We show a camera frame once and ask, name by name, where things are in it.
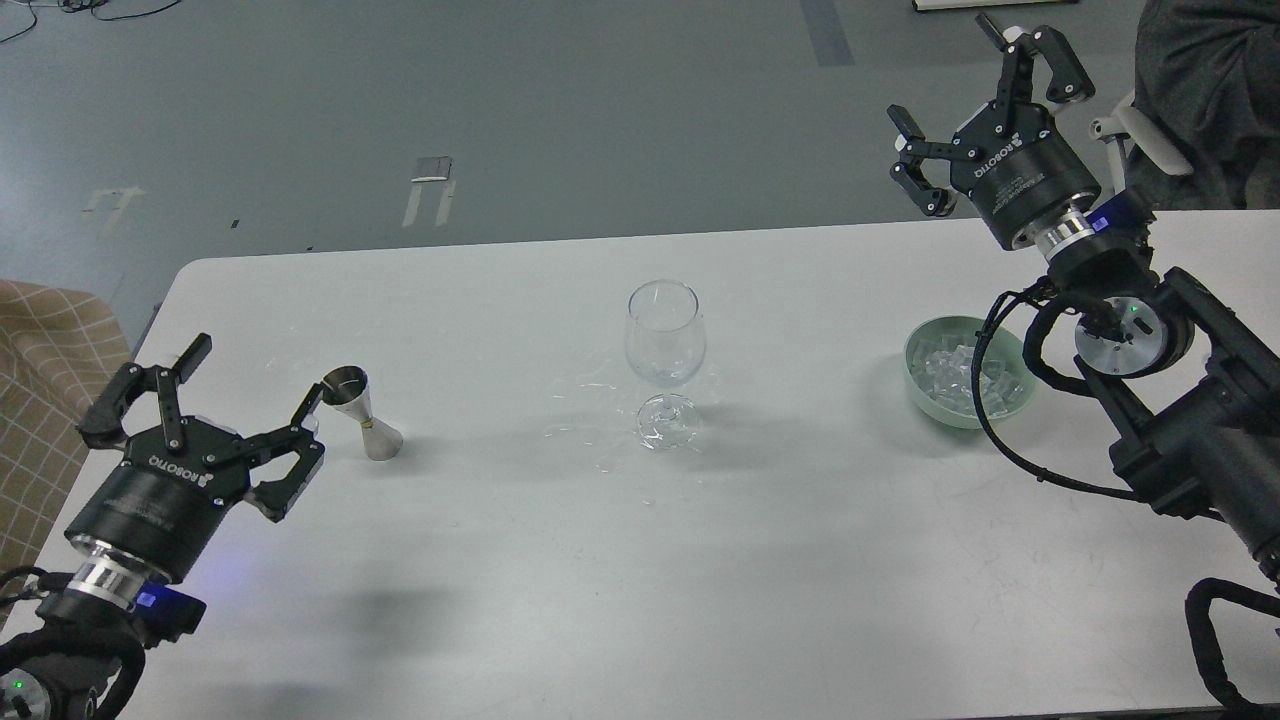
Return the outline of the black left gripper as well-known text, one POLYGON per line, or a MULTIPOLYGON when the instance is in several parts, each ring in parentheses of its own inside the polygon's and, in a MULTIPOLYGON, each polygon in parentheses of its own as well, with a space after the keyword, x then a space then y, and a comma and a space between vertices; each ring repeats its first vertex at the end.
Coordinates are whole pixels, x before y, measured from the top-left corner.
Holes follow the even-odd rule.
POLYGON ((288 423, 247 438, 204 416, 180 413, 178 389, 210 355, 200 333, 172 365, 120 365, 84 411, 77 432, 90 448, 123 459, 70 520, 64 537, 81 550, 99 543, 146 564, 152 577, 180 584, 230 506, 246 502, 279 523, 323 465, 325 446, 307 421, 323 398, 311 386, 288 423), (129 436, 124 419, 143 395, 157 400, 160 424, 129 436), (253 483, 251 471, 292 456, 283 477, 253 483))

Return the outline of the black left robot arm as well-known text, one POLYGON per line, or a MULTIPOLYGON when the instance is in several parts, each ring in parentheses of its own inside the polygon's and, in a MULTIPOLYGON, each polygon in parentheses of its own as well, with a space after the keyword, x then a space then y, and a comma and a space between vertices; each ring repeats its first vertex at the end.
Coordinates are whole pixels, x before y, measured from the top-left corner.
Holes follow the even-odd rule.
POLYGON ((205 603, 177 591, 227 514, 241 502, 280 521, 315 477, 325 448, 312 386, 280 428, 251 437, 183 414, 178 391, 210 354, 198 334, 169 366, 122 365, 77 429, 120 461, 67 528, 73 573, 18 568, 17 601, 41 626, 3 644, 5 719, 115 719, 145 673, 146 653, 198 626, 205 603))

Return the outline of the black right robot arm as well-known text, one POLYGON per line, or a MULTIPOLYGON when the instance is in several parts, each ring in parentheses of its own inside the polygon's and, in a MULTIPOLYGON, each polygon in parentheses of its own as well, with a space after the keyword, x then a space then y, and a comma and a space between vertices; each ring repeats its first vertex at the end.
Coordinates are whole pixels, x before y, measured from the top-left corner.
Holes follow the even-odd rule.
POLYGON ((892 179, 927 217, 959 197, 1006 251, 1033 247, 1047 270, 993 302, 975 331, 966 420, 1037 480, 1138 502, 1165 516, 1228 524, 1260 571, 1277 580, 1277 355, 1181 268, 1151 266, 1155 214, 1138 190, 1100 200, 1100 182, 1059 133, 1053 106, 1094 85, 1050 26, 1000 28, 977 17, 1002 58, 995 96, 946 142, 925 137, 906 108, 892 179), (1004 319, 1036 310, 1024 368, 1043 384, 1092 398, 1117 432, 1108 450, 1124 489, 1029 462, 996 434, 982 368, 1004 319))

